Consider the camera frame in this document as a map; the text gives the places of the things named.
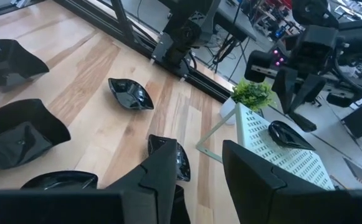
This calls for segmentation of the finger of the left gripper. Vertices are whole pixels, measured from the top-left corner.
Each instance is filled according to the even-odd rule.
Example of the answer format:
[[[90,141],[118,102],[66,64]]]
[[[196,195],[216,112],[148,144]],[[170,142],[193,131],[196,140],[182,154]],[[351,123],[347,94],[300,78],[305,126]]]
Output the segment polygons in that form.
[[[291,68],[281,68],[275,76],[272,91],[277,94],[284,114],[290,112],[296,80],[297,71]]]
[[[325,84],[325,78],[318,75],[309,75],[301,85],[299,91],[292,101],[288,115],[304,132],[315,131],[317,126],[310,120],[298,114],[295,110],[304,102],[306,102],[306,100],[314,101]]]

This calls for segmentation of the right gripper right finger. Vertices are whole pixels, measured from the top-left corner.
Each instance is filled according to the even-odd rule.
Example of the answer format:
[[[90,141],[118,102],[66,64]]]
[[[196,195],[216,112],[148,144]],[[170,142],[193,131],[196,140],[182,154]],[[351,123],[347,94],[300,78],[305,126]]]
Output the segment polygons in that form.
[[[227,186],[241,224],[325,224],[335,200],[326,191],[231,140],[222,144]]]

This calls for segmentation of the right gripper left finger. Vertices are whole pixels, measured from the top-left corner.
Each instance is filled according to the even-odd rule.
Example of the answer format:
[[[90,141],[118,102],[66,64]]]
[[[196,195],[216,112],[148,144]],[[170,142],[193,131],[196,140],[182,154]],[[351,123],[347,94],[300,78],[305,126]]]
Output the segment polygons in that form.
[[[170,224],[176,188],[177,141],[168,140],[106,189],[118,199],[124,224]]]

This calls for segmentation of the black glossy wavy plate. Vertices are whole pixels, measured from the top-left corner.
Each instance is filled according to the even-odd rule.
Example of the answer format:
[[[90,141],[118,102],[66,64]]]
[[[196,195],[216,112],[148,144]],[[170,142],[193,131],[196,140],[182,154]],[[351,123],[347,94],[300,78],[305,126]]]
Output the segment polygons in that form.
[[[191,224],[189,214],[186,209],[184,189],[180,185],[176,185],[174,191],[170,224]]]
[[[148,155],[152,155],[168,140],[170,140],[170,138],[150,134],[148,136]],[[176,168],[176,180],[185,182],[189,182],[191,180],[191,169],[188,156],[183,146],[178,142],[176,150]]]
[[[26,99],[0,107],[0,169],[27,164],[71,140],[66,125],[42,100]]]
[[[96,189],[98,176],[78,170],[62,170],[38,175],[21,189]]]
[[[14,39],[0,39],[0,91],[11,91],[49,72],[40,58]]]

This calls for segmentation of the black eye-shaped plate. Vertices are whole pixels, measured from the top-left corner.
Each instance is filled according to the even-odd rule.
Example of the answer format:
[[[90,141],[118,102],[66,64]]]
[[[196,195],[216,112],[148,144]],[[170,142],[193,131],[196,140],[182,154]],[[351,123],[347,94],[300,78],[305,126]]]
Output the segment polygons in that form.
[[[153,110],[153,101],[138,82],[127,78],[109,78],[108,86],[122,107],[129,110]]]

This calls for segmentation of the green plant in white pot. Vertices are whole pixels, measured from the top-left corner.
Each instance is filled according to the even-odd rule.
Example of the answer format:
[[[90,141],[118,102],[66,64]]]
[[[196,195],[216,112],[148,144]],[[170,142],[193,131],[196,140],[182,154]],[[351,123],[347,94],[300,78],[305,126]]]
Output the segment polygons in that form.
[[[231,96],[221,106],[219,114],[225,118],[235,107],[241,103],[250,110],[258,113],[267,106],[275,106],[275,93],[266,83],[254,83],[241,80],[232,88]]]

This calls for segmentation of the pale green perforated metal shelf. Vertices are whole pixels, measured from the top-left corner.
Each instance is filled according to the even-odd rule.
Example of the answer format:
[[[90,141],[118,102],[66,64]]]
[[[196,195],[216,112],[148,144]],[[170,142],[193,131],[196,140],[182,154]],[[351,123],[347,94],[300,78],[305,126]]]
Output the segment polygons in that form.
[[[248,151],[279,166],[325,190],[334,190],[334,185],[320,157],[313,151],[278,146],[269,135],[270,123],[257,113],[238,103],[219,123],[196,144],[196,149],[222,162],[222,157],[204,147],[210,138],[232,116],[236,117],[237,143]]]

